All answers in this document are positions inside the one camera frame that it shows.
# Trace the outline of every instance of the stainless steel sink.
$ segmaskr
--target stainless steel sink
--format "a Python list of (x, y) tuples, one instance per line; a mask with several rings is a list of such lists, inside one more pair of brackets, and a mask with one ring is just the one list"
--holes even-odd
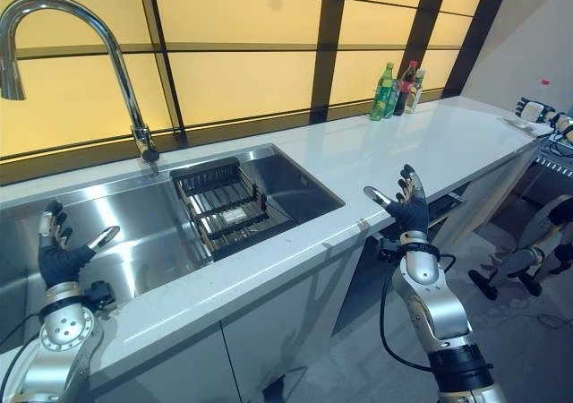
[[(69, 249), (85, 243), (103, 227), (121, 227), (112, 244), (82, 270), (81, 285), (105, 280), (122, 303), (212, 262), (177, 196), (170, 172), (225, 157), (237, 158), (269, 204), (296, 225), (344, 205), (270, 144), (191, 160), (153, 175), (124, 176), (5, 203), (0, 210), (0, 338), (43, 305), (45, 287), (37, 265), (38, 219), (48, 201), (56, 199), (64, 205), (66, 222), (74, 231)], [(35, 333), (38, 325), (33, 322), (0, 347), (0, 353)]]

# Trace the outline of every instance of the gray floor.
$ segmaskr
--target gray floor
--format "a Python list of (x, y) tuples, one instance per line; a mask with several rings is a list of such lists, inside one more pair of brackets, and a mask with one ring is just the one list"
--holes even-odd
[[(467, 277), (467, 271), (490, 264), (489, 254), (511, 244), (511, 236), (488, 224), (452, 246), (458, 262), (448, 274), (450, 288), (461, 298), (475, 338), (508, 402), (573, 401), (573, 324), (544, 328), (539, 313), (573, 317), (573, 273), (543, 283), (543, 294), (530, 296), (518, 283), (499, 287), (496, 302), (487, 300)], [(379, 307), (372, 306), (332, 341), (331, 350), (306, 370), (286, 376), (284, 396), (304, 402), (435, 402), (436, 385), (429, 373), (394, 361), (379, 335)], [(427, 364), (401, 300), (392, 292), (387, 304), (387, 339), (404, 358)]]

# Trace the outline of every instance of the kitchen counter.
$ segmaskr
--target kitchen counter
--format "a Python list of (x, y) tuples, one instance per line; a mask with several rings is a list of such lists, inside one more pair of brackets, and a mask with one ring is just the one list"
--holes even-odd
[[(393, 195), (405, 163), (416, 169), (426, 194), (437, 198), (551, 132), (541, 124), (520, 130), (504, 116), (511, 113), (452, 98), (379, 122), (356, 116), (162, 154), (159, 168), (273, 143), (345, 206), (119, 306), (102, 322), (105, 337), (92, 359), (92, 386), (208, 328), (387, 226), (389, 215), (363, 195), (363, 187), (372, 185)], [(149, 173), (149, 167), (131, 159), (8, 185), (0, 188), (0, 196), (2, 202), (16, 204), (67, 186), (138, 172)], [(0, 356), (1, 375), (15, 351)]]

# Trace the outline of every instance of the wire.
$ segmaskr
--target wire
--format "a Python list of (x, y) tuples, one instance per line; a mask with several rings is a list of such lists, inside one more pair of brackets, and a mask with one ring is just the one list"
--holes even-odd
[(551, 315), (548, 313), (540, 313), (536, 316), (537, 320), (541, 325), (543, 325), (546, 329), (550, 330), (558, 330), (562, 329), (563, 327), (569, 325), (573, 327), (573, 318), (569, 318), (566, 320), (565, 318), (561, 318), (557, 315)]
[(440, 260), (442, 258), (451, 258), (451, 263), (448, 264), (448, 267), (444, 269), (444, 273), (448, 273), (448, 270), (451, 269), (454, 264), (456, 264), (456, 255), (452, 255), (451, 253), (441, 253)]
[(396, 354), (388, 346), (388, 342), (386, 341), (386, 333), (384, 332), (384, 312), (386, 308), (386, 294), (388, 293), (388, 287), (391, 279), (392, 279), (392, 273), (389, 273), (389, 275), (386, 277), (386, 280), (384, 281), (384, 285), (382, 286), (382, 297), (380, 302), (380, 336), (382, 338), (382, 345), (384, 346), (384, 349), (386, 349), (386, 351), (392, 356), (392, 358), (399, 361), (400, 363), (405, 364), (408, 367), (412, 367), (416, 370), (421, 370), (423, 372), (431, 373), (432, 369), (430, 367), (426, 367), (425, 365), (419, 365), (416, 363), (411, 363), (402, 358), (401, 356), (399, 356), (398, 354)]
[(34, 340), (36, 340), (37, 338), (38, 338), (38, 336), (32, 336), (31, 338), (29, 338), (26, 341), (26, 343), (24, 343), (22, 345), (22, 347), (18, 350), (18, 352), (16, 353), (12, 362), (10, 362), (8, 369), (6, 370), (6, 374), (4, 375), (4, 378), (2, 379), (2, 386), (0, 387), (0, 401), (4, 401), (4, 391), (6, 390), (6, 383), (8, 383), (8, 377), (10, 376), (10, 373), (12, 373), (12, 369), (14, 368), (16, 361), (18, 360), (18, 358), (20, 358), (21, 354), (24, 352), (26, 347), (28, 347), (28, 345), (30, 343), (32, 343)]
[(559, 142), (560, 142), (560, 140), (562, 140), (564, 138), (565, 138), (565, 136), (563, 136), (561, 133), (558, 133), (552, 140), (550, 140), (549, 152), (556, 157), (563, 157), (566, 159), (571, 159), (571, 158), (573, 158), (573, 153), (568, 154), (568, 153), (565, 153), (559, 149)]
[(18, 325), (16, 325), (13, 329), (10, 330), (10, 332), (6, 335), (5, 338), (3, 338), (2, 340), (0, 340), (0, 347), (6, 343), (6, 341), (22, 326), (24, 325), (24, 323), (29, 320), (30, 318), (33, 318), (35, 316), (39, 316), (39, 313), (31, 313), (30, 315), (28, 315), (26, 318), (24, 318), (23, 320), (21, 320)]

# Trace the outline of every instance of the dish drying rack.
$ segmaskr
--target dish drying rack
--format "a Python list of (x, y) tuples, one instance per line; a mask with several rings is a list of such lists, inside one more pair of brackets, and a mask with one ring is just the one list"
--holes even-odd
[(267, 202), (238, 159), (218, 159), (170, 175), (190, 221), (215, 261), (296, 225)]

